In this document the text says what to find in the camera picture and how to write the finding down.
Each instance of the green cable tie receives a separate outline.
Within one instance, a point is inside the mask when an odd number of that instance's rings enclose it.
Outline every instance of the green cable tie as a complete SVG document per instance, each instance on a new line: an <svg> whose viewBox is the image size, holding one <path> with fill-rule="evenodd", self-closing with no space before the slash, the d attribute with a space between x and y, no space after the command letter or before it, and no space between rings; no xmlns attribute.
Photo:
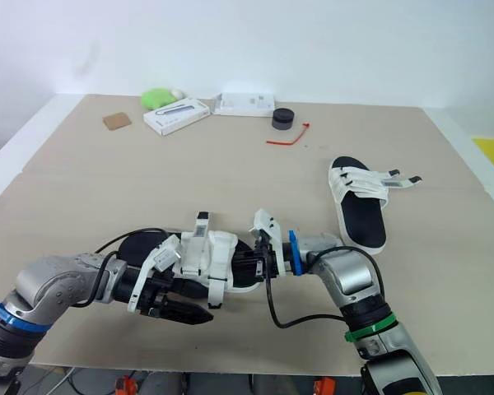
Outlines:
<svg viewBox="0 0 494 395"><path fill-rule="evenodd" d="M359 329L355 332L347 331L344 338L346 339L346 342L354 343L362 337L373 335L374 333L387 328L395 321L397 321L397 319L395 318L395 314L392 313L388 317L381 319L378 323L374 323L369 327Z"/></svg>

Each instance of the small white box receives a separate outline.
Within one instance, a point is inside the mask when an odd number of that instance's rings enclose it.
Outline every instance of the small white box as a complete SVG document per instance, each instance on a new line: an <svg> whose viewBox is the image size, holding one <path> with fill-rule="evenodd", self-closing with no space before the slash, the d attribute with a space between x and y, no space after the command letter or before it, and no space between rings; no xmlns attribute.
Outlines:
<svg viewBox="0 0 494 395"><path fill-rule="evenodd" d="M272 117L274 96L267 93L221 93L212 103L212 113L244 117Z"/></svg>
<svg viewBox="0 0 494 395"><path fill-rule="evenodd" d="M154 109L142 116L145 123L162 136L166 136L191 123L208 117L208 106L191 97L178 100L171 105Z"/></svg>

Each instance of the black puck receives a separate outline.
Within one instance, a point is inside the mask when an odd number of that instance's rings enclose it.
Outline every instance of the black puck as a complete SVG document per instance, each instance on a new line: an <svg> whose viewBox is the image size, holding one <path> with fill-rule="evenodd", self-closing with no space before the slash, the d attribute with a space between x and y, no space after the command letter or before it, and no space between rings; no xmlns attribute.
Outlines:
<svg viewBox="0 0 494 395"><path fill-rule="evenodd" d="M293 126L295 113L290 109L275 109L273 111L273 128L287 130Z"/></svg>

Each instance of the slipper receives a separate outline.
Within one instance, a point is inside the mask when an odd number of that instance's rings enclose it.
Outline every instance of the slipper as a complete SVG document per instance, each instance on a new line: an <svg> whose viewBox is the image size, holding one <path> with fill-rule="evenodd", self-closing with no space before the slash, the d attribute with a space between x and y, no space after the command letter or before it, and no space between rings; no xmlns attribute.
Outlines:
<svg viewBox="0 0 494 395"><path fill-rule="evenodd" d="M329 186L335 200L340 235L345 245L352 245L374 255L386 244L382 209L388 204L390 188L408 188L422 181L392 179L398 170L388 173L370 171L359 160L340 156L329 168Z"/></svg>

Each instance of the red wire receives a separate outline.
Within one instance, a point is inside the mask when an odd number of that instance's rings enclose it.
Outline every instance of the red wire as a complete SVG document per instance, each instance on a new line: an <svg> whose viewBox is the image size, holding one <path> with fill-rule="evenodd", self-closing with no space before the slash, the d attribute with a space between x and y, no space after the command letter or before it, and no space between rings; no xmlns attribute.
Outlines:
<svg viewBox="0 0 494 395"><path fill-rule="evenodd" d="M304 128L302 129L302 131L300 132L298 137L295 140L293 140L292 142L274 142L272 140L267 140L266 143L267 144L275 144L277 146L292 146L294 143L296 143L298 140L300 140L302 136L304 136L305 131L307 129L309 129L309 127L310 127L310 125L308 123L303 123L302 125L304 126Z"/></svg>

